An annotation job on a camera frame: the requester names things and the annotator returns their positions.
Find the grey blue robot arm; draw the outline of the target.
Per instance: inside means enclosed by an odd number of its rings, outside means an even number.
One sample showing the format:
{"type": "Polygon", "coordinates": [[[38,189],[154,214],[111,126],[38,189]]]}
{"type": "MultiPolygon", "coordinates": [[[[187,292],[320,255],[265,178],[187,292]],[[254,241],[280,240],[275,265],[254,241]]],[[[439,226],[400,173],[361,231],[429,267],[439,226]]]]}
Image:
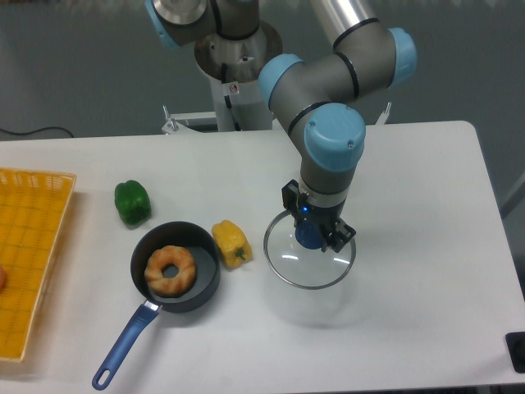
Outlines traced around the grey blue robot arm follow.
{"type": "Polygon", "coordinates": [[[220,84],[218,121],[240,131],[257,110],[274,116],[301,157],[300,178],[282,190],[295,236],[311,250],[342,250],[354,229],[340,214],[364,150],[366,126],[352,103],[410,78],[412,37],[384,27],[367,1],[314,1],[331,44],[315,62],[284,53],[256,1],[148,1],[159,39],[194,45],[201,71],[220,84]]]}

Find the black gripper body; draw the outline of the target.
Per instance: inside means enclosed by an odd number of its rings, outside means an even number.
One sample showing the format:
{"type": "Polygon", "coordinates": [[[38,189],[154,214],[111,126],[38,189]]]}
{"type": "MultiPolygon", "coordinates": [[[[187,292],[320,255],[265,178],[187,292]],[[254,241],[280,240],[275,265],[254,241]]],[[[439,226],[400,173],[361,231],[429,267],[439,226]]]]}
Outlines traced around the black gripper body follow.
{"type": "Polygon", "coordinates": [[[346,226],[340,217],[343,203],[334,206],[322,207],[316,205],[310,195],[300,193],[294,212],[294,226],[296,230],[316,231],[319,235],[330,235],[346,226]]]}

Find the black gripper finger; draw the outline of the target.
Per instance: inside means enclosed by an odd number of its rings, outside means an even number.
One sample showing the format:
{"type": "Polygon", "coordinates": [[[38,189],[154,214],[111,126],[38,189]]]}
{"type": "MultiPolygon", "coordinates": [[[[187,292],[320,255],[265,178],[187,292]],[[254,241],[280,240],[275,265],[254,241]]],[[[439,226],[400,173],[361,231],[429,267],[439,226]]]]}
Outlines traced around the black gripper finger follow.
{"type": "Polygon", "coordinates": [[[322,229],[322,251],[328,249],[340,252],[355,236],[355,230],[344,221],[337,221],[331,227],[322,229]]]}
{"type": "Polygon", "coordinates": [[[281,188],[281,196],[285,211],[295,215],[298,208],[298,197],[300,196],[299,183],[294,179],[290,180],[281,188]]]}

